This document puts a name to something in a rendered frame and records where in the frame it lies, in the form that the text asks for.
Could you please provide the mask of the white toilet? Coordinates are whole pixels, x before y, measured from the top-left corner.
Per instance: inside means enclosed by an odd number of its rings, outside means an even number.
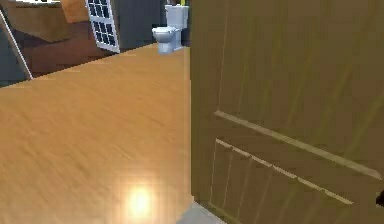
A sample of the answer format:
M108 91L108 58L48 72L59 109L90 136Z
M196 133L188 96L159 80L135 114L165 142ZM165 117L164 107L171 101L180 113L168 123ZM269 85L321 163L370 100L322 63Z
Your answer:
M171 54L182 48L181 33L188 27L188 10L186 5L166 5L166 26L152 29L158 44L159 54Z

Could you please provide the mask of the brown wooden room door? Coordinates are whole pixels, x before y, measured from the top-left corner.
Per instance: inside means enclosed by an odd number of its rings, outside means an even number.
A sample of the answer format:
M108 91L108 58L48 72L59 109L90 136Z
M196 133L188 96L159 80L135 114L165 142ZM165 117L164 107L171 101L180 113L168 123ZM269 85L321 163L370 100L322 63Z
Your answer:
M191 192L226 224L384 224L384 0L193 0Z

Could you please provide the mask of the white paned glass door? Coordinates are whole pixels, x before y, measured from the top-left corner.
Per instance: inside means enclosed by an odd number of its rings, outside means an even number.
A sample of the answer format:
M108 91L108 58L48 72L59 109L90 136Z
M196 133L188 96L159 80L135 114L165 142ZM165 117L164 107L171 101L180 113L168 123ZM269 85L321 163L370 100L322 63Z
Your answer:
M85 0L93 35L98 48L119 53L111 0Z

